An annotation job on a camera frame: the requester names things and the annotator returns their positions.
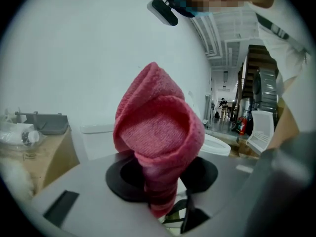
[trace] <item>white wall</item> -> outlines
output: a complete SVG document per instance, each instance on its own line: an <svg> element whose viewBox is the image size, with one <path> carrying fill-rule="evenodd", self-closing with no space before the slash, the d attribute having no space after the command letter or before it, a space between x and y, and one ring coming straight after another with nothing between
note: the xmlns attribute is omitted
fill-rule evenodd
<svg viewBox="0 0 316 237"><path fill-rule="evenodd" d="M209 63L187 19L161 23L150 0L28 0L0 49L0 113L68 115L81 162L79 127L113 123L132 80L156 61L194 95L203 116Z"/></svg>

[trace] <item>toilet seat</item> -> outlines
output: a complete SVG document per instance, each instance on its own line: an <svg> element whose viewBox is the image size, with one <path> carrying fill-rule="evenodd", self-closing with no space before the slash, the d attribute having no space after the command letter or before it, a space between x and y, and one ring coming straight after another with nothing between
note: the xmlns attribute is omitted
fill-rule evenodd
<svg viewBox="0 0 316 237"><path fill-rule="evenodd" d="M225 142L205 134L205 140L203 146L201 147L201 151L221 156L228 156L231 151L231 147Z"/></svg>

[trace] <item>plastic bag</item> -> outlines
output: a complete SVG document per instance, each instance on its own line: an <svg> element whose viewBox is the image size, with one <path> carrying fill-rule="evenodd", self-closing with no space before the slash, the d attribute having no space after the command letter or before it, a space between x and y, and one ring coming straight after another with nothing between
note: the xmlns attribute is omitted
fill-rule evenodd
<svg viewBox="0 0 316 237"><path fill-rule="evenodd" d="M0 121L0 143L11 150L26 151L40 145L44 138L32 124L12 123L9 118Z"/></svg>

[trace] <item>pink towel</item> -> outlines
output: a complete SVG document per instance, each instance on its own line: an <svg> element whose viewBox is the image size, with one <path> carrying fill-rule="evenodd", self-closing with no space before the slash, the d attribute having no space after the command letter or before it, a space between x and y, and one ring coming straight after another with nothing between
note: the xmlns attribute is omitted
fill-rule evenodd
<svg viewBox="0 0 316 237"><path fill-rule="evenodd" d="M151 211L159 218L172 209L177 180L204 142L202 122L178 85L155 62L133 81L115 119L115 147L119 152L135 152Z"/></svg>

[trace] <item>red fire extinguisher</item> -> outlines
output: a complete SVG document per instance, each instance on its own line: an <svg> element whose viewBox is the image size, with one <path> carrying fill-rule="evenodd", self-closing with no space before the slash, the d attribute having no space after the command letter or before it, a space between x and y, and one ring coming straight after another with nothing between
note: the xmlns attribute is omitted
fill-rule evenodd
<svg viewBox="0 0 316 237"><path fill-rule="evenodd" d="M247 119L246 119L246 117L242 117L240 125L239 125L239 134L240 135L244 135L244 133L246 131L246 125L247 125Z"/></svg>

